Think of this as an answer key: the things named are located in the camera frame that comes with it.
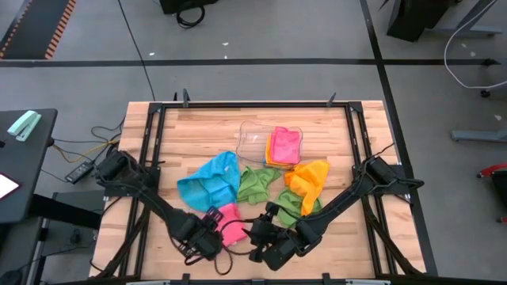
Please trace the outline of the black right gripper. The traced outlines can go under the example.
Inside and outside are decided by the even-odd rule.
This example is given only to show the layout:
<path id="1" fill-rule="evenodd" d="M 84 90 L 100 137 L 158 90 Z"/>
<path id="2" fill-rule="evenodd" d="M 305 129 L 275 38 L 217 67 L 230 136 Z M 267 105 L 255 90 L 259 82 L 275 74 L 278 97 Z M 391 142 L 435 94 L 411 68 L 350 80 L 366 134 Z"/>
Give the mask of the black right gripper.
<path id="1" fill-rule="evenodd" d="M 249 259 L 255 263 L 265 263 L 273 271 L 279 270 L 296 253 L 295 234 L 289 228 L 273 223 L 280 207 L 274 202 L 265 205 L 266 212 L 252 221 L 250 228 L 243 228 L 254 249 Z"/>

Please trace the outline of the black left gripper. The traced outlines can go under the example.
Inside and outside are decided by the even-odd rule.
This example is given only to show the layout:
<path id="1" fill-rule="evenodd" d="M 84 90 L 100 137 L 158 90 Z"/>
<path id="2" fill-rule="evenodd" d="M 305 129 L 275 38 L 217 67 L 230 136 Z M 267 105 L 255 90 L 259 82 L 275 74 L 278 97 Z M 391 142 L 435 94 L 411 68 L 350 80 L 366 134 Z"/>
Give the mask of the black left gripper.
<path id="1" fill-rule="evenodd" d="M 203 257 L 216 257 L 225 245 L 225 229 L 217 230 L 218 224 L 207 224 L 194 214 L 184 213 L 177 220 L 173 237 L 183 244 L 183 253 L 189 257 L 199 253 Z"/>

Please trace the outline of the orange microfiber towel with label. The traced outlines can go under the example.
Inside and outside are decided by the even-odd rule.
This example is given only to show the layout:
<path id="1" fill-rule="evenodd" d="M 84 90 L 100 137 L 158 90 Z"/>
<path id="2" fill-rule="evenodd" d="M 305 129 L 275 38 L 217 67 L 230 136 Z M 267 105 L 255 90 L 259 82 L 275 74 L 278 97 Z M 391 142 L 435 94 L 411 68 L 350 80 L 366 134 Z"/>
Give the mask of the orange microfiber towel with label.
<path id="1" fill-rule="evenodd" d="M 279 167 L 285 167 L 285 168 L 291 168 L 293 166 L 293 164 L 290 164 L 290 163 L 274 162 L 271 159 L 271 135 L 268 135 L 267 140 L 266 140 L 265 159 L 268 161 L 270 166 L 279 166 Z"/>

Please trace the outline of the large green microfiber towel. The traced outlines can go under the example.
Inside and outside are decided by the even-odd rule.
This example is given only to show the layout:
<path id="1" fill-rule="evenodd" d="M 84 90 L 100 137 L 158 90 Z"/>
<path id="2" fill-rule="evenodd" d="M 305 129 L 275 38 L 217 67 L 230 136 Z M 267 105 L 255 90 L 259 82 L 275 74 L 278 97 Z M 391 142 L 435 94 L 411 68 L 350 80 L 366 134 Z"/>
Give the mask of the large green microfiber towel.
<path id="1" fill-rule="evenodd" d="M 315 214 L 322 209 L 321 200 L 314 193 L 302 189 L 291 189 L 288 186 L 275 198 L 274 203 L 280 207 L 277 217 L 280 223 L 293 227 L 303 215 Z"/>

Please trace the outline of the small green microfiber towel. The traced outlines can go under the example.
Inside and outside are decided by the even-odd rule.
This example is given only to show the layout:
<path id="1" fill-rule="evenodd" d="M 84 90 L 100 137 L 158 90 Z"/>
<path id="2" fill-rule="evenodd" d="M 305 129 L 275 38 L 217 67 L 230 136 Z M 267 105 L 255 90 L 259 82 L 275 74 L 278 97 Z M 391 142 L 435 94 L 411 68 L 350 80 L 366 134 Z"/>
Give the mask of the small green microfiber towel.
<path id="1" fill-rule="evenodd" d="M 280 176 L 281 172 L 277 169 L 251 169 L 246 166 L 241 175 L 237 202 L 256 205 L 268 201 L 269 185 Z"/>

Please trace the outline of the clear plastic bin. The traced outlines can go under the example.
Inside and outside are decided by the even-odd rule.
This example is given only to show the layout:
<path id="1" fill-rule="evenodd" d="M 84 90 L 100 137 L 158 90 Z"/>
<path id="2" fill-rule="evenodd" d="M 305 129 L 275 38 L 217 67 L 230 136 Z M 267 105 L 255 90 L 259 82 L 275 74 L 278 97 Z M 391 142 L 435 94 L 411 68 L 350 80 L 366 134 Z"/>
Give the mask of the clear plastic bin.
<path id="1" fill-rule="evenodd" d="M 266 140 L 268 135 L 271 135 L 274 132 L 275 127 L 281 126 L 264 125 L 254 123 L 253 121 L 244 121 L 239 128 L 238 142 L 235 150 L 235 153 L 237 154 L 238 158 L 244 162 L 250 162 L 265 167 L 278 169 L 291 169 L 263 164 L 263 160 L 265 159 Z M 285 127 L 285 128 L 291 131 L 298 131 L 301 134 L 302 138 L 299 153 L 301 161 L 303 133 L 301 129 L 298 127 Z"/>

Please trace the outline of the black power brick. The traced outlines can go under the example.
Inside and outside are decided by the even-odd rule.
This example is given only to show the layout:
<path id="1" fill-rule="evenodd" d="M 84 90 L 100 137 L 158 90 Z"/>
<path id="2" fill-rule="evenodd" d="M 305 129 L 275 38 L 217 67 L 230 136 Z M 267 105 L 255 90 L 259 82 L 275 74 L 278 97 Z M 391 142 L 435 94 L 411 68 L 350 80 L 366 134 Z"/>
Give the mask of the black power brick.
<path id="1" fill-rule="evenodd" d="M 93 167 L 94 163 L 92 161 L 84 161 L 78 167 L 68 173 L 64 179 L 68 183 L 76 184 L 82 178 L 86 177 L 93 170 Z"/>

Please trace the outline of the black equipment stand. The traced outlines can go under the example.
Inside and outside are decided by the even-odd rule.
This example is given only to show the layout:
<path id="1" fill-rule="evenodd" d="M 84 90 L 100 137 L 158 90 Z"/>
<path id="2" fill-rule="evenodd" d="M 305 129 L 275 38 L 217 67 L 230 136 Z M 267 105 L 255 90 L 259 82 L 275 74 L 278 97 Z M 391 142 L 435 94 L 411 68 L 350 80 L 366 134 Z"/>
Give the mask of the black equipment stand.
<path id="1" fill-rule="evenodd" d="M 56 192 L 52 198 L 35 194 L 26 215 L 14 222 L 0 221 L 0 285 L 33 285 L 29 273 L 40 257 L 37 244 L 53 238 L 53 228 L 44 228 L 43 221 L 96 230 L 105 205 L 103 197 L 103 191 Z"/>

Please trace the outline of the black side desk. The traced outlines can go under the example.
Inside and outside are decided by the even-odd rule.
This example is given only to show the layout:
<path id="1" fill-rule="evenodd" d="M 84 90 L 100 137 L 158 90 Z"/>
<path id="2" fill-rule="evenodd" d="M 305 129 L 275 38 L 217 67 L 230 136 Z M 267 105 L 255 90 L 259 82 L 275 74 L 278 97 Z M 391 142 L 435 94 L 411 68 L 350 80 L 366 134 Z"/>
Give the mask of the black side desk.
<path id="1" fill-rule="evenodd" d="M 36 111 L 41 119 L 26 141 L 19 142 L 7 133 L 8 128 L 25 112 L 0 111 L 0 174 L 19 184 L 19 188 L 0 198 L 0 224 L 17 223 L 24 219 L 32 202 L 48 142 L 58 111 L 42 108 Z"/>

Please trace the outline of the mint green stapler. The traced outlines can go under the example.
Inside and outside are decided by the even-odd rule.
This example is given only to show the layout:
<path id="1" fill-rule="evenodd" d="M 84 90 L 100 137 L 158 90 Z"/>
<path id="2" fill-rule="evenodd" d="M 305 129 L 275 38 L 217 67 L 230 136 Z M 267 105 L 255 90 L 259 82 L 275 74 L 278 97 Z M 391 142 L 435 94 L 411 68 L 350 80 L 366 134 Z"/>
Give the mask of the mint green stapler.
<path id="1" fill-rule="evenodd" d="M 41 117 L 38 112 L 28 110 L 9 127 L 7 133 L 14 136 L 17 141 L 25 142 Z"/>

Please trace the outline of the black equipment box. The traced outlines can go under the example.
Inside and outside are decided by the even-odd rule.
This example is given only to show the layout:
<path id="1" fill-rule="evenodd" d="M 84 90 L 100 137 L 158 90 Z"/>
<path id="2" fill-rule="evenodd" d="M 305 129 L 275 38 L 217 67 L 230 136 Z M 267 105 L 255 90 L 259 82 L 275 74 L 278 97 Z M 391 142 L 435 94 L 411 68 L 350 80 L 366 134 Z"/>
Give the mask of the black equipment box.
<path id="1" fill-rule="evenodd" d="M 219 0 L 158 0 L 164 14 L 174 14 L 217 3 Z"/>

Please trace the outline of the grey metal desk foot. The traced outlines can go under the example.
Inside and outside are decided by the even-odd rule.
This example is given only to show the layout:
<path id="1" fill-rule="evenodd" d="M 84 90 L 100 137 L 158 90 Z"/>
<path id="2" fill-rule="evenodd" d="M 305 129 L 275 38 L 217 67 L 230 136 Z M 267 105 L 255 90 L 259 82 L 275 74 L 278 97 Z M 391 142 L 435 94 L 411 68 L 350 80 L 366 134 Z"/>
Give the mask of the grey metal desk foot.
<path id="1" fill-rule="evenodd" d="M 507 131 L 459 131 L 450 132 L 454 141 L 467 140 L 492 143 L 507 143 Z"/>

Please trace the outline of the red chair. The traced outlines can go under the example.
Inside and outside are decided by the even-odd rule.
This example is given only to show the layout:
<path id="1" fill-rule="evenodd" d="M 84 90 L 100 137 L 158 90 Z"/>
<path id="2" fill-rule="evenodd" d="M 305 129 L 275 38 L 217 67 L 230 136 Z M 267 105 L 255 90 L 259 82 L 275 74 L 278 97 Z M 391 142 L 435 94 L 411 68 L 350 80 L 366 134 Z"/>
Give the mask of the red chair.
<path id="1" fill-rule="evenodd" d="M 507 209 L 507 163 L 489 166 L 476 174 L 477 178 L 489 177 L 502 204 Z"/>

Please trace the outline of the black equipment cabinet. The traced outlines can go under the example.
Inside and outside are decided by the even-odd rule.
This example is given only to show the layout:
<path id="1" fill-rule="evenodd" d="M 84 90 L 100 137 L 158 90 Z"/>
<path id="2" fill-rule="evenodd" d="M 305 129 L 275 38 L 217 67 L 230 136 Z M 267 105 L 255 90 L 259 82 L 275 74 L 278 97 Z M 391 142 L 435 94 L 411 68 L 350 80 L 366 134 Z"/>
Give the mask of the black equipment cabinet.
<path id="1" fill-rule="evenodd" d="M 463 0 L 394 0 L 387 35 L 416 42 L 424 34 L 449 35 L 452 28 L 436 25 L 450 7 Z"/>

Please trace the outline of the orange-striped black floor mat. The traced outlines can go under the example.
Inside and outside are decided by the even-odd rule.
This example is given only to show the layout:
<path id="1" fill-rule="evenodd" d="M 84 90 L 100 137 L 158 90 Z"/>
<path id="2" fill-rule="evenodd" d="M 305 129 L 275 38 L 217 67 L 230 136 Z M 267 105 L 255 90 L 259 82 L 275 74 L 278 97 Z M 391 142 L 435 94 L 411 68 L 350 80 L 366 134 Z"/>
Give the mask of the orange-striped black floor mat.
<path id="1" fill-rule="evenodd" d="M 76 0 L 24 0 L 0 41 L 0 60 L 52 59 L 76 5 Z"/>

